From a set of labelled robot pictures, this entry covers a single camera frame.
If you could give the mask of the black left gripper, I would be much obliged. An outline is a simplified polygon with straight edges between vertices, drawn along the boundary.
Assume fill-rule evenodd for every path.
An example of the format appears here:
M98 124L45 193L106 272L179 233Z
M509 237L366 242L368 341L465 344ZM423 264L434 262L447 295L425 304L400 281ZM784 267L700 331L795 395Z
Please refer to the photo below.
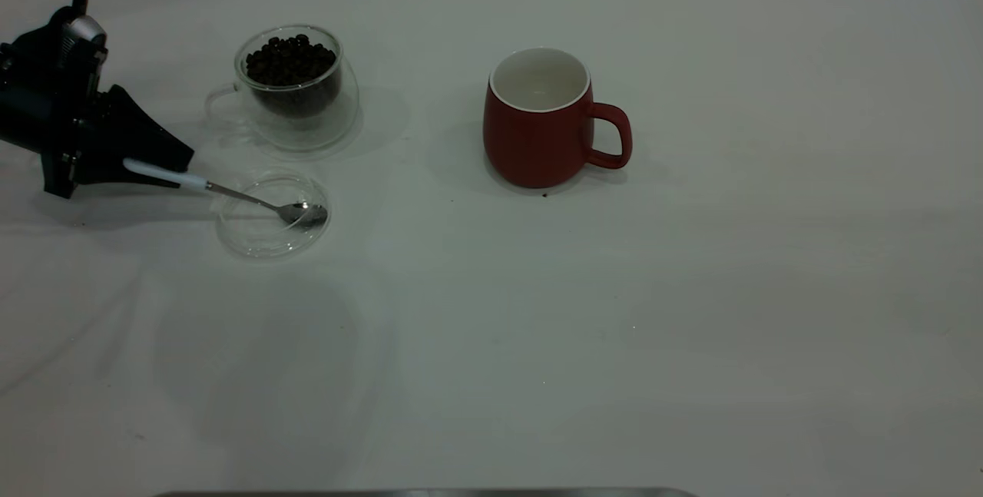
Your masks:
M119 158L148 162L169 171L185 172L192 147L151 118L120 85L62 109L48 94L2 95L2 140L37 154L43 190L71 198L78 185L141 184L179 188L179 184L126 168L98 168L85 161L81 137L101 117L101 149Z

